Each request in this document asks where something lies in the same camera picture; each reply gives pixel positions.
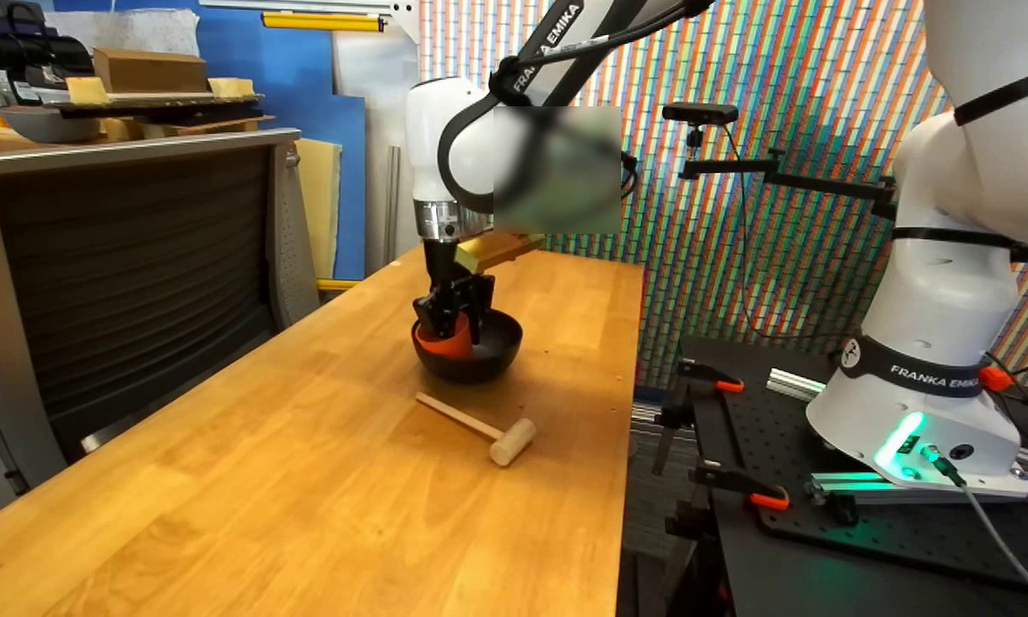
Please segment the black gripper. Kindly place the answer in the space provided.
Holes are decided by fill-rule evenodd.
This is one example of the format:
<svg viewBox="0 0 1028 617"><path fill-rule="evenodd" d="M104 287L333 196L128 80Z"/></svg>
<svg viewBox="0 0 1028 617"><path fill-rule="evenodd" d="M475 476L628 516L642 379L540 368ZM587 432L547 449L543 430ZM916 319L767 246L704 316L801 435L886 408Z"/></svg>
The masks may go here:
<svg viewBox="0 0 1028 617"><path fill-rule="evenodd" d="M493 303L493 276L473 274L454 259L452 242L423 241L427 291L410 303L419 326L427 338L449 338L454 319L468 319L468 334L481 334Z"/></svg>

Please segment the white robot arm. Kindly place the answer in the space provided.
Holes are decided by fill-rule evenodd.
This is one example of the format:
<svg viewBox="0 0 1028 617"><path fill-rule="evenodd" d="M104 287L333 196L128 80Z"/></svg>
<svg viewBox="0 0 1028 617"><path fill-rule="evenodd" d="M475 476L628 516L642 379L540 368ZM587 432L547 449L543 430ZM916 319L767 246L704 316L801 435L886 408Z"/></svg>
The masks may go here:
<svg viewBox="0 0 1028 617"><path fill-rule="evenodd" d="M716 0L551 0L483 83L406 90L406 166L427 291L415 336L466 351L491 280L454 259L473 211L521 206L547 140L608 51L699 16ZM924 63L949 106L895 153L895 236L859 328L808 401L808 430L889 484L937 465L983 486L1019 480L1022 432L983 385L988 351L1019 306L1028 246L1028 0L924 0Z"/></svg>

